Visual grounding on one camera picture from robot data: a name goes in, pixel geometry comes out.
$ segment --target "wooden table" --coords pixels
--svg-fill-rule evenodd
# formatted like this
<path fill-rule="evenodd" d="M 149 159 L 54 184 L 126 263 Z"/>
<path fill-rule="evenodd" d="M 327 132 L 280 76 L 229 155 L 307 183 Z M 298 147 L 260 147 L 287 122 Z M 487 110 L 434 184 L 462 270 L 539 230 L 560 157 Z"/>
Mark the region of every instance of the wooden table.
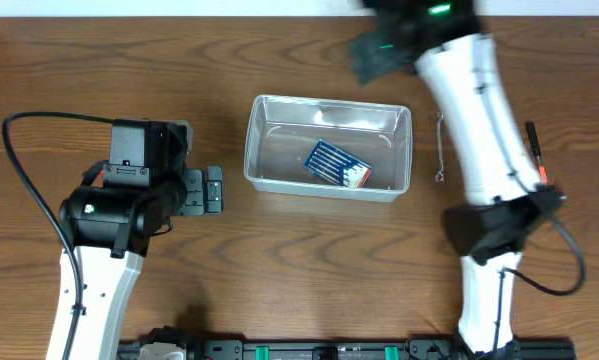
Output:
<path fill-rule="evenodd" d="M 553 298 L 517 282 L 519 336 L 569 336 L 599 359 L 599 18 L 488 19 L 517 121 L 536 122 L 548 173 L 568 194 L 561 218 L 587 254 L 586 287 Z M 186 119 L 188 164 L 224 168 L 225 213 L 177 218 L 150 245 L 122 338 L 176 325 L 250 339 L 404 338 L 453 333 L 461 270 L 441 211 L 463 201 L 446 147 L 434 182 L 437 106 L 422 81 L 394 74 L 360 87 L 346 42 L 360 18 L 0 19 L 0 125 L 10 112 Z M 405 104 L 414 117 L 410 190 L 394 204 L 255 192 L 244 178 L 253 99 L 280 94 Z M 57 210 L 109 128 L 34 119 L 15 149 Z M 3 151 L 0 132 L 0 359 L 45 356 L 59 291 L 57 236 Z M 527 243 L 521 270 L 565 288 L 576 276 L 550 226 Z"/>

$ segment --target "white wall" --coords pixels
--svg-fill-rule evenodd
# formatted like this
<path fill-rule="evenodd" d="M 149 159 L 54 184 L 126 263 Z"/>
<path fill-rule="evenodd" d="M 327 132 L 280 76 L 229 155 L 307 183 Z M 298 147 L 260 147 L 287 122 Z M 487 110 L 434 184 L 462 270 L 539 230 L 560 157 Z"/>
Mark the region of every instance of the white wall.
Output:
<path fill-rule="evenodd" d="M 481 15 L 599 15 L 599 0 L 475 0 Z M 0 16 L 357 16 L 358 0 L 0 0 Z"/>

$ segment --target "green led light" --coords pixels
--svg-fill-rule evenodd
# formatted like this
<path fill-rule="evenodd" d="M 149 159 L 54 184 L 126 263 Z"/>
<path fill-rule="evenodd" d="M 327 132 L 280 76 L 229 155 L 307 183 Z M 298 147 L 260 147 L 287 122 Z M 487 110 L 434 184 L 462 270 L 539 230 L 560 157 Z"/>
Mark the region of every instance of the green led light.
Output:
<path fill-rule="evenodd" d="M 428 14 L 441 15 L 447 13 L 448 11 L 450 11 L 450 4 L 441 4 L 428 9 Z"/>
<path fill-rule="evenodd" d="M 399 349 L 394 346 L 386 347 L 386 360 L 399 360 Z"/>
<path fill-rule="evenodd" d="M 255 349 L 255 360 L 269 360 L 270 348 L 267 346 L 257 346 Z"/>

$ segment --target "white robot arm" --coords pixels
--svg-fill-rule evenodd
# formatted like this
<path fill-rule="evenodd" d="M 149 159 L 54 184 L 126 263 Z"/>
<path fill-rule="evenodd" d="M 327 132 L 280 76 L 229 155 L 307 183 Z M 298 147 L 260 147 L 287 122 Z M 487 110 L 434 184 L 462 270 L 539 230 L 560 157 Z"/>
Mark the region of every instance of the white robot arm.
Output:
<path fill-rule="evenodd" d="M 493 205 L 527 195 L 540 183 L 501 86 L 490 36 L 472 34 L 426 51 L 416 62 L 443 111 L 455 145 L 469 204 Z M 517 171 L 516 178 L 510 176 Z M 493 349 L 500 273 L 516 269 L 521 252 L 508 252 L 479 265 L 463 256 L 464 306 L 459 333 L 474 352 Z M 497 347 L 512 340 L 510 309 L 514 277 L 504 279 Z"/>
<path fill-rule="evenodd" d="M 70 359 L 108 360 L 117 355 L 126 305 L 141 273 L 143 257 L 126 252 L 122 259 L 110 257 L 110 250 L 77 246 L 74 250 L 85 286 L 83 307 L 74 335 Z M 61 288 L 57 315 L 46 360 L 63 357 L 72 321 L 75 281 L 68 255 L 61 255 Z"/>

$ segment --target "black cable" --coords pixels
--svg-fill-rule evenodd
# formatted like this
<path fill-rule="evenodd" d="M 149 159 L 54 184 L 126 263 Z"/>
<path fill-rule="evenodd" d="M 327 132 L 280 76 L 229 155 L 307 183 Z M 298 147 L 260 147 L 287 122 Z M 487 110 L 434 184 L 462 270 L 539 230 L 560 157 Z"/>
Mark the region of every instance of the black cable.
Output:
<path fill-rule="evenodd" d="M 170 220 L 170 218 L 167 218 L 167 224 L 166 225 L 168 225 L 168 230 L 156 232 L 156 233 L 152 234 L 152 237 L 167 234 L 167 233 L 171 232 L 172 229 L 175 228 L 175 224 L 172 223 L 172 220 Z"/>
<path fill-rule="evenodd" d="M 499 300 L 498 300 L 498 309 L 497 309 L 497 322 L 495 323 L 495 340 L 494 340 L 493 350 L 492 350 L 492 354 L 491 354 L 491 357 L 494 357 L 494 354 L 497 350 L 497 345 L 498 345 L 497 342 L 499 340 L 499 327 L 500 327 L 500 322 L 501 322 L 501 307 L 502 307 L 502 301 L 503 301 L 503 280 L 504 280 L 504 276 L 505 276 L 504 274 L 506 272 L 517 276 L 521 280 L 530 284 L 535 289 L 537 289 L 541 292 L 544 292 L 546 294 L 553 295 L 553 296 L 568 296 L 568 295 L 572 295 L 575 292 L 577 292 L 583 286 L 583 284 L 586 282 L 587 269 L 586 269 L 586 261 L 585 261 L 583 252 L 581 251 L 581 248 L 577 244 L 577 241 L 575 240 L 575 238 L 570 234 L 570 232 L 568 232 L 568 230 L 561 223 L 561 221 L 557 218 L 557 216 L 555 216 L 551 210 L 547 209 L 544 206 L 544 204 L 541 202 L 541 200 L 537 198 L 536 193 L 531 192 L 528 188 L 526 188 L 526 186 L 523 184 L 523 182 L 519 178 L 519 174 L 512 163 L 512 158 L 511 158 L 510 154 L 506 151 L 506 148 L 504 146 L 503 137 L 501 134 L 501 130 L 499 129 L 499 124 L 496 121 L 492 121 L 492 119 L 495 118 L 495 114 L 494 114 L 492 104 L 490 103 L 490 98 L 488 95 L 488 85 L 486 84 L 485 79 L 483 78 L 484 69 L 481 68 L 481 64 L 480 64 L 481 61 L 480 61 L 480 58 L 478 58 L 478 51 L 477 51 L 477 46 L 476 46 L 476 43 L 478 41 L 479 41 L 479 39 L 475 41 L 474 48 L 473 48 L 473 57 L 474 57 L 474 61 L 475 61 L 475 73 L 476 73 L 476 77 L 477 77 L 477 81 L 478 81 L 477 91 L 481 95 L 481 99 L 482 99 L 483 105 L 484 105 L 484 110 L 486 111 L 486 115 L 488 116 L 490 125 L 492 126 L 493 133 L 497 140 L 497 145 L 499 146 L 499 149 L 500 149 L 502 155 L 504 156 L 506 165 L 510 169 L 509 175 L 515 179 L 515 181 L 519 184 L 519 186 L 523 189 L 523 191 L 528 195 L 528 198 L 534 203 L 534 205 L 539 209 L 539 211 L 541 211 L 541 214 L 552 222 L 553 227 L 557 230 L 557 232 L 559 232 L 559 234 L 561 234 L 563 239 L 568 243 L 570 250 L 572 251 L 575 258 L 577 259 L 577 264 L 579 265 L 579 278 L 577 279 L 577 282 L 568 290 L 550 289 L 550 288 L 543 286 L 543 285 L 539 284 L 538 282 L 530 279 L 529 277 L 527 277 L 526 275 L 524 275 L 523 273 L 521 273 L 518 270 L 509 269 L 506 267 L 501 269 L 501 272 L 500 272 L 501 281 L 500 281 L 500 287 L 499 287 Z"/>
<path fill-rule="evenodd" d="M 86 172 L 82 174 L 83 179 L 81 180 L 81 186 L 92 185 L 105 165 L 108 165 L 108 160 L 99 160 L 94 163 L 88 170 L 86 170 Z"/>
<path fill-rule="evenodd" d="M 478 52 L 475 50 L 475 53 L 474 53 L 475 63 L 478 62 L 477 61 L 477 53 Z M 475 71 L 476 71 L 477 77 L 479 77 L 479 75 L 482 75 L 483 69 L 481 68 L 481 66 L 479 64 L 475 64 L 475 65 L 476 65 Z M 487 91 L 488 85 L 485 83 L 485 80 L 483 78 L 480 79 L 480 84 L 477 87 L 477 89 L 480 90 L 480 94 L 482 95 L 481 98 L 483 100 L 484 109 L 487 113 L 488 119 L 494 119 L 495 114 L 492 109 L 492 104 L 490 103 L 490 98 L 488 96 L 488 91 Z M 492 121 L 492 120 L 490 120 L 490 124 L 492 126 L 493 133 L 497 140 L 497 144 L 499 145 L 499 149 L 500 149 L 501 153 L 503 154 L 504 159 L 506 161 L 506 165 L 510 169 L 509 175 L 512 176 L 517 181 L 519 186 L 528 195 L 529 199 L 541 211 L 542 215 L 545 216 L 548 220 L 550 220 L 552 222 L 552 224 L 553 224 L 554 228 L 557 230 L 557 232 L 559 232 L 559 234 L 561 234 L 561 236 L 564 238 L 564 240 L 568 243 L 568 246 L 570 247 L 570 250 L 572 251 L 572 253 L 575 255 L 575 258 L 577 259 L 577 263 L 579 265 L 579 278 L 578 278 L 577 282 L 575 283 L 575 285 L 568 290 L 553 290 L 553 289 L 550 289 L 546 286 L 543 286 L 543 285 L 537 283 L 536 281 L 530 279 L 529 277 L 525 276 L 524 274 L 522 274 L 521 272 L 519 272 L 517 270 L 504 268 L 503 271 L 514 274 L 515 276 L 519 277 L 521 280 L 523 280 L 523 281 L 527 282 L 528 284 L 530 284 L 531 286 L 533 286 L 535 289 L 540 290 L 546 294 L 550 294 L 553 296 L 571 295 L 571 294 L 575 293 L 577 290 L 579 290 L 583 286 L 583 284 L 586 282 L 586 262 L 584 259 L 583 252 L 581 251 L 581 248 L 579 248 L 577 241 L 568 232 L 568 230 L 565 228 L 565 226 L 563 226 L 561 221 L 559 221 L 559 219 L 552 213 L 552 211 L 548 210 L 541 203 L 541 201 L 536 197 L 536 194 L 534 192 L 531 192 L 523 184 L 523 182 L 519 178 L 517 170 L 514 168 L 514 166 L 512 164 L 512 159 L 510 157 L 510 154 L 508 154 L 508 152 L 506 151 L 506 148 L 503 144 L 503 137 L 501 135 L 501 129 L 499 129 L 499 124 L 496 121 Z"/>
<path fill-rule="evenodd" d="M 78 114 L 70 114 L 70 113 L 63 113 L 63 112 L 30 111 L 30 112 L 15 113 L 15 114 L 6 116 L 5 120 L 3 121 L 2 128 L 1 128 L 1 135 L 3 137 L 3 145 L 6 148 L 6 154 L 8 155 L 8 158 L 10 159 L 12 166 L 17 171 L 17 174 L 19 174 L 21 181 L 23 181 L 24 185 L 26 185 L 26 188 L 28 188 L 28 191 L 30 192 L 30 194 L 32 194 L 32 197 L 35 199 L 37 204 L 39 204 L 39 207 L 41 207 L 41 210 L 43 210 L 44 214 L 46 214 L 46 216 L 48 217 L 48 220 L 50 220 L 52 227 L 54 227 L 57 234 L 59 234 L 59 239 L 61 240 L 61 244 L 63 245 L 63 247 L 65 249 L 65 253 L 66 253 L 66 255 L 68 255 L 68 259 L 70 260 L 70 266 L 72 267 L 72 273 L 75 278 L 75 304 L 73 305 L 73 308 L 72 308 L 72 321 L 70 323 L 70 329 L 68 331 L 68 338 L 66 339 L 66 347 L 64 348 L 64 352 L 63 352 L 63 359 L 68 360 L 70 358 L 70 351 L 72 350 L 72 344 L 74 342 L 75 333 L 77 331 L 77 323 L 79 322 L 79 316 L 81 315 L 81 312 L 83 311 L 83 304 L 82 304 L 82 302 L 83 302 L 83 284 L 82 284 L 83 280 L 81 279 L 81 272 L 79 271 L 79 264 L 77 263 L 77 259 L 75 257 L 75 254 L 73 253 L 73 248 L 72 248 L 72 245 L 70 244 L 70 241 L 68 240 L 68 236 L 61 228 L 59 221 L 57 221 L 57 218 L 52 213 L 52 210 L 50 209 L 48 204 L 46 204 L 46 201 L 43 199 L 43 197 L 41 196 L 41 194 L 39 193 L 37 188 L 34 186 L 32 181 L 30 180 L 30 178 L 24 171 L 23 167 L 21 166 L 21 163 L 19 162 L 19 160 L 17 159 L 17 156 L 15 155 L 14 149 L 12 148 L 12 144 L 10 142 L 10 123 L 12 123 L 13 121 L 15 121 L 17 119 L 26 118 L 26 117 L 69 118 L 69 119 L 77 119 L 77 120 L 94 121 L 94 122 L 100 122 L 100 123 L 106 123 L 106 124 L 112 124 L 113 120 L 107 119 L 107 118 L 95 117 L 95 116 L 78 115 Z"/>
<path fill-rule="evenodd" d="M 504 271 L 499 272 L 499 300 L 497 300 L 497 321 L 495 322 L 495 343 L 492 345 L 491 358 L 494 358 L 497 352 L 497 343 L 499 342 L 499 328 L 501 327 L 501 308 L 503 306 L 503 278 L 506 273 Z"/>

